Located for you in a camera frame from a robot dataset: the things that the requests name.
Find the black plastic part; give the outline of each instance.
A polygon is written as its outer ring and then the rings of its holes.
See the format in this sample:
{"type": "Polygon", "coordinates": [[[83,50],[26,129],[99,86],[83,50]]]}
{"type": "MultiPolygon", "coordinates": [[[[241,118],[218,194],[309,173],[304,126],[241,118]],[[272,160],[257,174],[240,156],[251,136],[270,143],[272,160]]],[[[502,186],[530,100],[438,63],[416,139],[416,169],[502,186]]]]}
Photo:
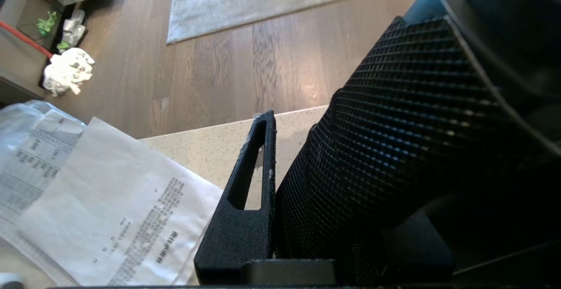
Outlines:
{"type": "Polygon", "coordinates": [[[559,63],[561,0],[467,0],[505,42],[534,60],[559,63]]]}
{"type": "Polygon", "coordinates": [[[559,0],[417,0],[403,16],[415,24],[450,17],[495,89],[527,123],[560,141],[559,0]],[[546,113],[548,119],[539,116],[546,113]]]}
{"type": "Polygon", "coordinates": [[[197,254],[195,271],[203,285],[238,284],[240,270],[254,259],[272,258],[275,194],[275,118],[255,118],[197,254]],[[263,146],[261,209],[245,211],[259,148],[263,146]]]}
{"type": "Polygon", "coordinates": [[[332,259],[253,260],[242,269],[244,285],[337,285],[332,259]]]}
{"type": "Polygon", "coordinates": [[[447,281],[454,271],[454,255],[423,213],[397,227],[381,230],[387,282],[447,281]]]}
{"type": "Polygon", "coordinates": [[[455,282],[559,282],[561,161],[515,173],[485,193],[448,195],[424,207],[456,258],[455,282]],[[535,249],[549,250],[533,253],[535,249]]]}
{"type": "Polygon", "coordinates": [[[0,285],[0,289],[25,289],[24,284],[19,281],[10,281],[0,285]]]}

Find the white crumpled cloth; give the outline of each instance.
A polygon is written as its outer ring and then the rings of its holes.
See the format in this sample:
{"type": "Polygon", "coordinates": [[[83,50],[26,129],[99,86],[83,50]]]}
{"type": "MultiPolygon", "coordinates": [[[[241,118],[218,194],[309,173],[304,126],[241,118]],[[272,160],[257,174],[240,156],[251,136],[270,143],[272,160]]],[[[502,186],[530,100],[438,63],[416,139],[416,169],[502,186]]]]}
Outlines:
{"type": "Polygon", "coordinates": [[[74,94],[80,93],[79,85],[92,77],[94,59],[80,48],[71,48],[62,55],[53,55],[43,72],[43,86],[58,96],[67,89],[74,94]]]}

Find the clear plastic wrap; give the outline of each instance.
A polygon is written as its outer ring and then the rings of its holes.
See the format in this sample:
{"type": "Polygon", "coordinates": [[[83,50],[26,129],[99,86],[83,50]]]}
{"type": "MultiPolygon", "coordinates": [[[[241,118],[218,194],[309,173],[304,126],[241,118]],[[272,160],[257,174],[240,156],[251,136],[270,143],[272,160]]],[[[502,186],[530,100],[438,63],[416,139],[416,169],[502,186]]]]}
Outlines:
{"type": "Polygon", "coordinates": [[[43,101],[0,111],[0,238],[42,269],[56,285],[76,281],[14,227],[47,189],[72,153],[86,125],[43,101]]]}
{"type": "Polygon", "coordinates": [[[52,111],[86,127],[82,121],[39,100],[15,103],[0,110],[0,169],[4,168],[10,156],[14,155],[33,129],[52,111]]]}

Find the black plastic bracket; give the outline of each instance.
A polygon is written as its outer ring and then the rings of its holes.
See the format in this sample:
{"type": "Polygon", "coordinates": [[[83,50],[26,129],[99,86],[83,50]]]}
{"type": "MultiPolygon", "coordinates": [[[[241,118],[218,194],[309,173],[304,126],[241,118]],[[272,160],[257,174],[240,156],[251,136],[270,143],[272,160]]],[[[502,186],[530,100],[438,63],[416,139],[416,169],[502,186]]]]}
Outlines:
{"type": "Polygon", "coordinates": [[[338,285],[333,259],[253,260],[242,268],[242,283],[258,285],[338,285]]]}
{"type": "Polygon", "coordinates": [[[240,284],[240,270],[244,264],[273,257],[276,132],[273,111],[267,111],[253,121],[195,255],[195,271],[202,285],[240,284]],[[246,211],[247,193],[262,146],[261,209],[246,211]]]}

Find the white paper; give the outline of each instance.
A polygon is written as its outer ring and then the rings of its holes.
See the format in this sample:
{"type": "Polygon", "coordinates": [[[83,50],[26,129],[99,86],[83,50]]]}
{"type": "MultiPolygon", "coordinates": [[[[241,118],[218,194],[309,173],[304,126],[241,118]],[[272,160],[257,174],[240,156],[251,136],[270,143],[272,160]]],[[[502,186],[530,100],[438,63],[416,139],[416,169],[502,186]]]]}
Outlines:
{"type": "Polygon", "coordinates": [[[80,285],[183,285],[222,190],[92,119],[16,226],[80,285]]]}
{"type": "Polygon", "coordinates": [[[78,143],[84,126],[49,111],[0,172],[0,237],[44,271],[56,285],[77,285],[72,277],[33,243],[14,222],[49,187],[78,143]]]}

